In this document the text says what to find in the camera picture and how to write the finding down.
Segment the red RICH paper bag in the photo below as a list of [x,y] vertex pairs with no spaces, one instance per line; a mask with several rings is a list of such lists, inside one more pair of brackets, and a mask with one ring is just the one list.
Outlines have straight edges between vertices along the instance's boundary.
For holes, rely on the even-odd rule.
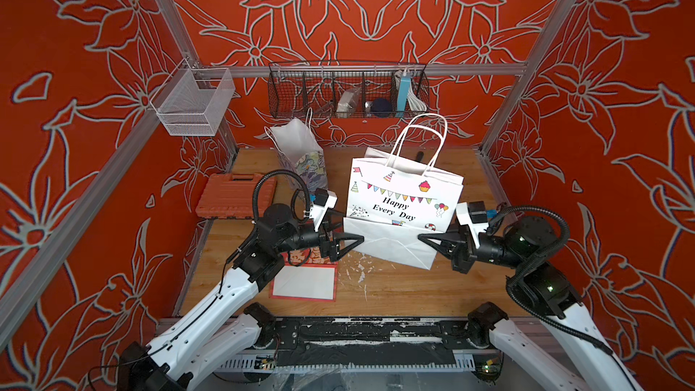
[[283,253],[284,267],[271,282],[271,298],[334,302],[338,264],[322,258],[318,248]]

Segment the white happy day paper bag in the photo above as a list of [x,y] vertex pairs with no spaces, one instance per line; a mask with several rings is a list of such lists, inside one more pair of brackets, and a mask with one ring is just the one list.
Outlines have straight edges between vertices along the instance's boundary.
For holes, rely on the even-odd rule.
[[[439,139],[428,162],[401,155],[410,130],[429,132]],[[352,160],[343,228],[364,237],[357,252],[395,264],[432,268],[436,250],[418,236],[444,233],[463,191],[462,176],[435,166],[447,132],[445,117],[420,114],[405,126],[389,153],[368,148],[364,157]]]

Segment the colourful patterned paper bag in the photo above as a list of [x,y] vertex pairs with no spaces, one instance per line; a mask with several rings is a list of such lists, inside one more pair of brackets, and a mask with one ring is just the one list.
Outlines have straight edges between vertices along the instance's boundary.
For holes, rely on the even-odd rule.
[[312,118],[313,110],[309,108],[304,119],[294,118],[285,125],[264,129],[281,167],[299,175],[311,193],[329,188],[324,151],[311,129]]

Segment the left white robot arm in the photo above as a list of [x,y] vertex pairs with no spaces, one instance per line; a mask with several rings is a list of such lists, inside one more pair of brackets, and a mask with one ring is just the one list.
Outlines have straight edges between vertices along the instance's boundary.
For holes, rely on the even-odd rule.
[[[302,215],[293,204],[259,208],[264,184],[291,177],[304,196]],[[226,259],[220,282],[183,318],[147,344],[134,342],[116,367],[119,390],[193,390],[224,362],[255,344],[275,338],[275,317],[254,301],[285,266],[292,252],[316,248],[323,258],[338,262],[365,241],[333,223],[336,195],[326,189],[309,191],[291,170],[261,176],[253,189],[253,229]]]

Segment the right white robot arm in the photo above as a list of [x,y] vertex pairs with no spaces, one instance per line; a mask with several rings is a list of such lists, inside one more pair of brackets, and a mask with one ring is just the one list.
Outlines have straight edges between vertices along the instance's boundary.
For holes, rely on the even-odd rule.
[[539,206],[506,206],[490,220],[483,203],[461,203],[456,227],[418,236],[466,274],[476,262],[512,269],[508,296],[539,320],[568,354],[579,374],[529,339],[492,302],[469,313],[463,333],[477,349],[493,348],[522,367],[546,390],[638,390],[640,385],[597,329],[568,278],[550,263],[569,241],[570,228],[557,213]]

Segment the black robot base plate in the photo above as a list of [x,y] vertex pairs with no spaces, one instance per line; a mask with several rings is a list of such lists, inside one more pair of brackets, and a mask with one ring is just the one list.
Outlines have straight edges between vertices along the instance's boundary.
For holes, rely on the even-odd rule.
[[443,363],[495,352],[471,344],[465,318],[437,317],[280,317],[263,348],[280,365]]

